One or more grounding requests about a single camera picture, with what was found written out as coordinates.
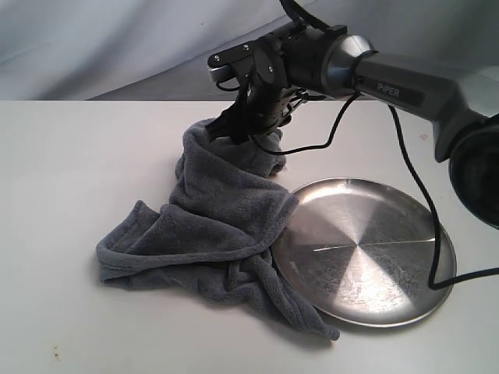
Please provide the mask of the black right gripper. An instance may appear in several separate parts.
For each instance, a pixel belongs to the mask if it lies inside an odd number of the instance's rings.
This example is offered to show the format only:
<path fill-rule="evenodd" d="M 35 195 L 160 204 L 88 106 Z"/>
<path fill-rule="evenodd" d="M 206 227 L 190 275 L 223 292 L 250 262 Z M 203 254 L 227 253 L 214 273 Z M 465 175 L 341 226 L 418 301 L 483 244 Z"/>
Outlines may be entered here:
<path fill-rule="evenodd" d="M 288 121 L 285 112 L 296 91 L 249 83 L 237 97 L 232 112 L 223 111 L 206 125 L 207 138 L 232 137 L 232 142 L 239 145 L 250 141 L 251 136 L 273 132 Z"/>

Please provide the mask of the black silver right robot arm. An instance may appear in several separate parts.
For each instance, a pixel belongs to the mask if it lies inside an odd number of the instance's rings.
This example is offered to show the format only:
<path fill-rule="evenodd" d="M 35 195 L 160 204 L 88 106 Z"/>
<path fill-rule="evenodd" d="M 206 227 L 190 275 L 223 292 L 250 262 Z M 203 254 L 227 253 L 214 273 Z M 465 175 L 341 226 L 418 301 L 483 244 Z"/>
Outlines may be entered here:
<path fill-rule="evenodd" d="M 345 26 L 287 24 L 207 61 L 213 81 L 239 82 L 235 103 L 207 127 L 209 139 L 243 143 L 289 121 L 290 102 L 308 90 L 335 99 L 372 97 L 430 122 L 434 156 L 448 162 L 457 197 L 498 225 L 498 77 L 374 50 Z"/>

